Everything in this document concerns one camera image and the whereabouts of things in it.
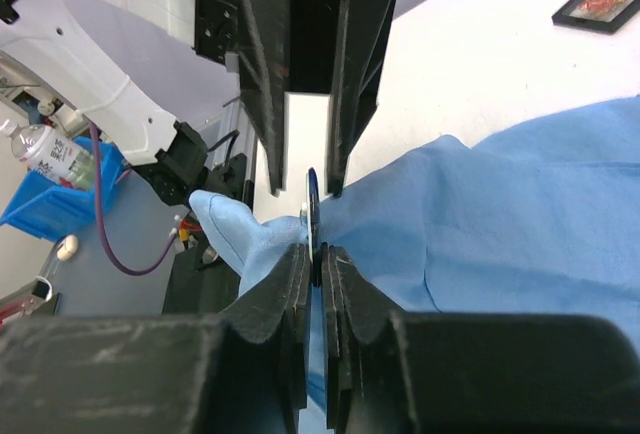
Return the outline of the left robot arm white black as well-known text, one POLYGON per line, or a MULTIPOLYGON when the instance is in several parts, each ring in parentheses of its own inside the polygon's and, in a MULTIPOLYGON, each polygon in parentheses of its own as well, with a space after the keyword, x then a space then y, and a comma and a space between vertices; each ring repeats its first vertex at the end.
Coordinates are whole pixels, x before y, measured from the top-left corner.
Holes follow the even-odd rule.
MULTIPOLYGON (((396 0, 100 1, 238 73, 272 194, 286 174, 286 95, 328 95, 326 190, 342 193, 349 156, 377 109, 396 0)), ((1 0, 1 51, 95 123, 165 203, 224 191, 199 135, 147 96, 61 0, 1 0)))

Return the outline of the round blue badge pin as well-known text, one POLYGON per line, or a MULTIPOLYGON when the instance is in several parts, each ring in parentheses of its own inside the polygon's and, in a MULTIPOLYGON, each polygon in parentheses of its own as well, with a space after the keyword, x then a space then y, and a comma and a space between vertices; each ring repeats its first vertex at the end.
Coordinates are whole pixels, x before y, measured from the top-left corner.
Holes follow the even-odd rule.
POLYGON ((316 262, 321 249, 320 240, 320 196, 317 174, 314 168, 310 168, 306 174, 306 227, 309 254, 313 262, 316 262))

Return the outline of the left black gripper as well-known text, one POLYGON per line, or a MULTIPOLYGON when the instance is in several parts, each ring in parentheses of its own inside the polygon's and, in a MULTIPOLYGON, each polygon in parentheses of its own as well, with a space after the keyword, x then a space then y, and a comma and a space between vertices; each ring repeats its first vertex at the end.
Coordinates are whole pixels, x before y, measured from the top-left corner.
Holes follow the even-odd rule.
POLYGON ((266 153, 270 193, 284 189, 290 47, 289 91, 330 92, 327 193, 339 197, 349 156, 377 110, 396 0, 237 2, 241 100, 266 153))

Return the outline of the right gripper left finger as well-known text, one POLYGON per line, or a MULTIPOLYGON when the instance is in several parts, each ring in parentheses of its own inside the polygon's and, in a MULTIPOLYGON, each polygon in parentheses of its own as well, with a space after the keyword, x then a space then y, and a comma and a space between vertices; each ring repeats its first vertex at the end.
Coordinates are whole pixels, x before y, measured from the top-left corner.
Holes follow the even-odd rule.
POLYGON ((1 335, 5 433, 294 433, 311 266, 290 246, 222 312, 35 317, 1 335))

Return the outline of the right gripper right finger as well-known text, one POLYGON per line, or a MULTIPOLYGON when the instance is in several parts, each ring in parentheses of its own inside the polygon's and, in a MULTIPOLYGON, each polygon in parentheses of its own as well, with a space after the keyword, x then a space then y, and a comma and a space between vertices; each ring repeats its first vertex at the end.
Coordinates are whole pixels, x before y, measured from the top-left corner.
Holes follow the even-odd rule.
POLYGON ((639 359, 592 316, 402 309, 320 252, 326 421, 338 433, 635 433, 639 359))

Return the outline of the blue button-up shirt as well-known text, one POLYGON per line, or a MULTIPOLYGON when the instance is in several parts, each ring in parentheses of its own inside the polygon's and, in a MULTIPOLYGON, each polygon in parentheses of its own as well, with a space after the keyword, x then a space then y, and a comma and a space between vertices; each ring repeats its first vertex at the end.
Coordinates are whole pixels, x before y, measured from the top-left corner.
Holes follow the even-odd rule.
POLYGON ((443 136, 321 207, 326 240, 406 308, 600 314, 639 338, 639 101, 443 136))

